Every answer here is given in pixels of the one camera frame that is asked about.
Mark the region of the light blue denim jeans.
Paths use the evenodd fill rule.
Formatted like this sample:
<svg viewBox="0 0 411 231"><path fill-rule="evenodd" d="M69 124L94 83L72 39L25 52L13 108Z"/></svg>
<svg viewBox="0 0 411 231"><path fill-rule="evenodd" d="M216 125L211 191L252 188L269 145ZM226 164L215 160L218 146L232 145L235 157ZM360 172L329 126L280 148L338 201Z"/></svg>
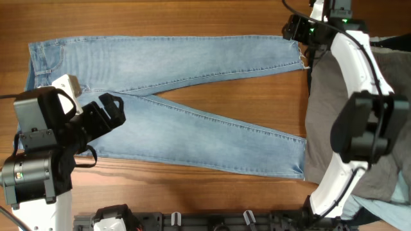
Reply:
<svg viewBox="0 0 411 231"><path fill-rule="evenodd" d="M28 90L71 74L85 105L120 97L126 121L92 142L100 157L301 179L302 137L190 108L160 93L303 68L296 41L272 35L68 37L33 42Z"/></svg>

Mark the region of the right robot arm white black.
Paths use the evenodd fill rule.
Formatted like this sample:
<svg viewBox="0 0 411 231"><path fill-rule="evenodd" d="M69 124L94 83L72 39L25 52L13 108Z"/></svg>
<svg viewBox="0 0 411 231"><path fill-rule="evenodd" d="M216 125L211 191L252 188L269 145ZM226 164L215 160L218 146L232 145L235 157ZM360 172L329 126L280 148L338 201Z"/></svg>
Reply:
<svg viewBox="0 0 411 231"><path fill-rule="evenodd" d="M292 15L283 37L307 46L324 45L339 64L348 100L331 128L331 162L309 196L314 223L336 219L356 184L382 156L391 153L409 110L405 96L384 79L372 54L363 20L350 1L311 1L311 15L284 6Z"/></svg>

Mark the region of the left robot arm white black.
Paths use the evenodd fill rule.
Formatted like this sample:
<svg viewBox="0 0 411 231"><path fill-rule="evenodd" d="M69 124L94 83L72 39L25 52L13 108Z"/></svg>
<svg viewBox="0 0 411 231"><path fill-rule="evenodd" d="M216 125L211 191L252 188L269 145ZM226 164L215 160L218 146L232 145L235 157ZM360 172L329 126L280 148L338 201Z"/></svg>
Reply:
<svg viewBox="0 0 411 231"><path fill-rule="evenodd" d="M5 203L12 208L1 213L20 230L71 230L74 157L97 155L89 143L126 121L124 102L105 93L100 105L92 101L77 114L76 107L64 112L60 98L74 99L55 87L12 97L20 127L13 144L24 151L14 150L1 168Z"/></svg>

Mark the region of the grey shorts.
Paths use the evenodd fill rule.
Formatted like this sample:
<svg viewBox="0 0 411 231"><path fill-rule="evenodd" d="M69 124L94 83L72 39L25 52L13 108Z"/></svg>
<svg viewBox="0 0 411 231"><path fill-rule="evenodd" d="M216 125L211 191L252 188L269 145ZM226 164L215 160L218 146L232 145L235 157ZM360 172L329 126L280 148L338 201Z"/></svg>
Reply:
<svg viewBox="0 0 411 231"><path fill-rule="evenodd" d="M410 97L410 53L375 47L375 60L396 94ZM335 57L317 52L305 118L307 142L304 176L320 183L331 161L331 127L348 100L346 85ZM410 121L407 120L390 155L379 159L357 183L353 194L367 199L392 201L394 188L403 179L410 184Z"/></svg>

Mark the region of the black garment under shorts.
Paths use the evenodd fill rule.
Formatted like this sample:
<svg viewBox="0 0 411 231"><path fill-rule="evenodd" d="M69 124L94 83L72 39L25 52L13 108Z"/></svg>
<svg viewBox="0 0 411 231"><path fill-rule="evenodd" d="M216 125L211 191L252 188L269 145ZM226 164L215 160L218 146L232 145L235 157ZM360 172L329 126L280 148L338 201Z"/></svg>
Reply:
<svg viewBox="0 0 411 231"><path fill-rule="evenodd" d="M410 37L409 33L391 37L371 37L370 43L374 47L410 52Z"/></svg>

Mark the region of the light blue garment in pile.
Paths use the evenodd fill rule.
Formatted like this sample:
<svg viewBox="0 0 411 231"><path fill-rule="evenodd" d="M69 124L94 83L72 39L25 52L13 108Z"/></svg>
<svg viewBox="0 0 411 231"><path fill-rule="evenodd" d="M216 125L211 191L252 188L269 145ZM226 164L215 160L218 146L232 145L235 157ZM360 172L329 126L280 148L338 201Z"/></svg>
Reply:
<svg viewBox="0 0 411 231"><path fill-rule="evenodd" d="M357 225L383 220L399 230L410 230L410 188L402 171L389 202L350 195L341 218Z"/></svg>

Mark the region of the black mounting rail base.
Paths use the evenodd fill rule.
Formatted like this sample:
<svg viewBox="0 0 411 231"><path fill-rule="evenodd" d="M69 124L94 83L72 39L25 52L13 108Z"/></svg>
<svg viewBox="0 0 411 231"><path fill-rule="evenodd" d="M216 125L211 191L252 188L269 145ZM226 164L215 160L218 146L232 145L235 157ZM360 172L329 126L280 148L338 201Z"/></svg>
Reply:
<svg viewBox="0 0 411 231"><path fill-rule="evenodd" d="M340 218L323 218L312 223L315 217L305 210L284 210L269 213L182 214L173 212L132 212L123 205L98 209L88 216L75 216L74 231L142 230L142 231L235 231L235 230L357 230Z"/></svg>

